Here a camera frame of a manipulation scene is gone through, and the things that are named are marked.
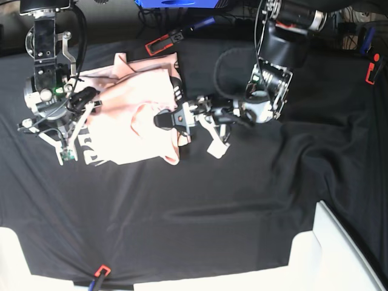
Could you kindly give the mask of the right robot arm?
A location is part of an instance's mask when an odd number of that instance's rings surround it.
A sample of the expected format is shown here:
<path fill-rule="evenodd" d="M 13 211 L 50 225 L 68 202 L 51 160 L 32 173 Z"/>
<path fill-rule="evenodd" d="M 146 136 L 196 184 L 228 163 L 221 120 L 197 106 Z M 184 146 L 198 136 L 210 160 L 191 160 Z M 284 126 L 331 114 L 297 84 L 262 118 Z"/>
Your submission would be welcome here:
<path fill-rule="evenodd" d="M 58 31 L 56 16 L 70 10 L 81 30 L 77 56 L 69 52 L 72 33 Z M 87 23 L 74 1 L 21 1 L 20 14 L 34 18 L 25 37 L 25 49 L 33 59 L 33 76 L 26 80 L 24 101 L 34 117 L 18 124 L 18 131 L 34 134 L 50 144 L 60 165 L 77 160 L 75 141 L 90 114 L 101 106 L 99 91 L 76 86 L 87 48 Z"/>

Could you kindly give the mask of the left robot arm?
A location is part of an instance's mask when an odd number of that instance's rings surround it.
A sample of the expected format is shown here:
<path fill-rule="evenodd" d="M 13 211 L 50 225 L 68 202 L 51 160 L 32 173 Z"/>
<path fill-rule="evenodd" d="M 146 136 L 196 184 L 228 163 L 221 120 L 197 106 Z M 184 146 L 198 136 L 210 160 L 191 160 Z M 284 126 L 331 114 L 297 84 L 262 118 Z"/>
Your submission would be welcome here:
<path fill-rule="evenodd" d="M 218 82 L 223 58 L 242 52 L 233 48 L 215 64 L 213 84 L 220 98 L 199 96 L 186 101 L 178 90 L 178 106 L 154 118 L 163 130 L 175 129 L 185 137 L 200 125 L 212 137 L 207 151 L 220 159 L 229 149 L 232 124 L 248 128 L 278 119 L 289 92 L 293 70 L 300 68 L 309 49 L 309 34 L 320 32 L 328 14 L 292 1 L 260 1 L 254 24 L 255 64 L 243 93 L 227 93 Z"/>

